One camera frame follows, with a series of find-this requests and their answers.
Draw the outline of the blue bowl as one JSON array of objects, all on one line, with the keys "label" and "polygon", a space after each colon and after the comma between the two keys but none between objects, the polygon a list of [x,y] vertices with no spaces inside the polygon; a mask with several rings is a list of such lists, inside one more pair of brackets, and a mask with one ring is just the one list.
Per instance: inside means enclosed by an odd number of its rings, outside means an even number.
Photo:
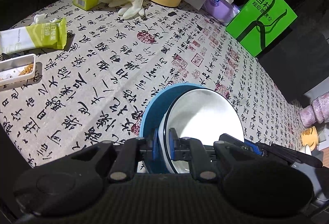
[{"label": "blue bowl", "polygon": [[[139,136],[147,138],[149,135],[153,138],[155,128],[159,128],[160,123],[165,116],[170,105],[181,95],[187,91],[204,88],[194,83],[179,83],[166,87],[151,99],[143,113],[142,121],[139,129]],[[151,160],[143,161],[143,165],[148,173],[177,173],[172,168],[168,169],[168,159],[163,156],[160,139],[159,143],[159,160],[158,162]]]}]

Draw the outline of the purple tissue pack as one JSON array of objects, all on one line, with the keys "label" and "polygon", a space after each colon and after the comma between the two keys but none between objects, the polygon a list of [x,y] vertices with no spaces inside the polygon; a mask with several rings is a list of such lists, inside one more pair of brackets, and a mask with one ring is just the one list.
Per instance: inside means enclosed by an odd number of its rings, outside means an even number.
[{"label": "purple tissue pack", "polygon": [[194,9],[203,9],[217,21],[227,26],[236,15],[239,14],[240,9],[234,3],[229,4],[225,0],[183,0],[190,4]]}]

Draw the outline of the black paper bag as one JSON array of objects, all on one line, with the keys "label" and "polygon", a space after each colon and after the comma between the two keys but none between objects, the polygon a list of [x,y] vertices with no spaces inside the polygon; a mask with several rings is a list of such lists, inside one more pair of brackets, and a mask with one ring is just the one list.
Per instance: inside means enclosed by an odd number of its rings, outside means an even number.
[{"label": "black paper bag", "polygon": [[285,100],[292,102],[328,78],[328,38],[318,29],[291,30],[258,61]]}]

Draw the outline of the white flat case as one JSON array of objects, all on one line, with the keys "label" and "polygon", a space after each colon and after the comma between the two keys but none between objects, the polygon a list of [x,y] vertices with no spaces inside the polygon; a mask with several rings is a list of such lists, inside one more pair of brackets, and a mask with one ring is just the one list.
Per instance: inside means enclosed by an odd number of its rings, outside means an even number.
[{"label": "white flat case", "polygon": [[36,72],[36,55],[27,54],[1,61],[1,86],[32,79]]}]

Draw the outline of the white bowl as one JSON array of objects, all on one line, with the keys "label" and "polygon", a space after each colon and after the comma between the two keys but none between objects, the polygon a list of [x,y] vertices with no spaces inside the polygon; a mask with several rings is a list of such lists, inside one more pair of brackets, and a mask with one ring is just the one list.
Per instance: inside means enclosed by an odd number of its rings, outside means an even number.
[{"label": "white bowl", "polygon": [[206,88],[185,91],[166,109],[158,128],[161,154],[169,173],[188,173],[186,161],[173,161],[169,148],[169,129],[177,137],[195,138],[212,146],[220,135],[228,134],[244,142],[243,126],[233,106],[219,93]]},{"label": "white bowl", "polygon": [[311,149],[310,149],[309,145],[304,145],[299,151],[300,151],[301,153],[307,154],[307,155],[309,155],[309,156],[312,155],[312,153],[311,153]]}]

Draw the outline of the yellow mug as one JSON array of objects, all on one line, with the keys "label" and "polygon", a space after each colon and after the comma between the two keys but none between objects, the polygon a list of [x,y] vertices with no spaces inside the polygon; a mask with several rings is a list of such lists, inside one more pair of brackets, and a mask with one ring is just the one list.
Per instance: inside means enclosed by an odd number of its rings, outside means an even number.
[{"label": "yellow mug", "polygon": [[312,126],[305,129],[301,134],[302,145],[308,145],[311,147],[316,147],[319,144],[319,135],[317,133],[316,127]]}]

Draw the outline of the green snack packet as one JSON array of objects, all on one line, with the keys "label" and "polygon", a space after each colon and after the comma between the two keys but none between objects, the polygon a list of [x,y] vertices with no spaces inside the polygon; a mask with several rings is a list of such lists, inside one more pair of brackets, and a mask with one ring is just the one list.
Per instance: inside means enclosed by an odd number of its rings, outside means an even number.
[{"label": "green snack packet", "polygon": [[1,53],[14,54],[41,47],[63,50],[67,43],[66,19],[45,19],[45,14],[36,15],[34,23],[1,31]]}]

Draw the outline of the purple textured vase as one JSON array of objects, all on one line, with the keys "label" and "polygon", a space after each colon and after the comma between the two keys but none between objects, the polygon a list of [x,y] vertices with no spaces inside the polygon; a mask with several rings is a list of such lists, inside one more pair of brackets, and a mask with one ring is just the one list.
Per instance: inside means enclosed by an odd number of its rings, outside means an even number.
[{"label": "purple textured vase", "polygon": [[311,127],[315,123],[322,123],[328,120],[328,93],[314,99],[311,105],[300,110],[300,117],[305,128]]}]

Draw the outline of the green paper bag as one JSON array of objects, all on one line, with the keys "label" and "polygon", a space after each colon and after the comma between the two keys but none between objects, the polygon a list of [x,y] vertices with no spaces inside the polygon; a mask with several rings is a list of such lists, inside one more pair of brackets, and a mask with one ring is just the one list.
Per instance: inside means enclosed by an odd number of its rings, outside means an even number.
[{"label": "green paper bag", "polygon": [[249,0],[226,32],[256,57],[295,19],[296,13],[284,0]]}]

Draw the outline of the calligraphy print tablecloth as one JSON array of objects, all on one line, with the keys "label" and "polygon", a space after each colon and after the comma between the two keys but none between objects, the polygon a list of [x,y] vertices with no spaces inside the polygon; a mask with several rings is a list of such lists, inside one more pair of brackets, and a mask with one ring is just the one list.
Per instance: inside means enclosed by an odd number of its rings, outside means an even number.
[{"label": "calligraphy print tablecloth", "polygon": [[144,8],[132,20],[73,0],[43,8],[48,19],[67,20],[67,49],[36,51],[35,77],[1,88],[1,125],[28,166],[104,139],[123,143],[139,133],[156,94],[186,82],[226,97],[247,140],[301,148],[299,104],[224,26],[185,2],[172,9],[145,0]]}]

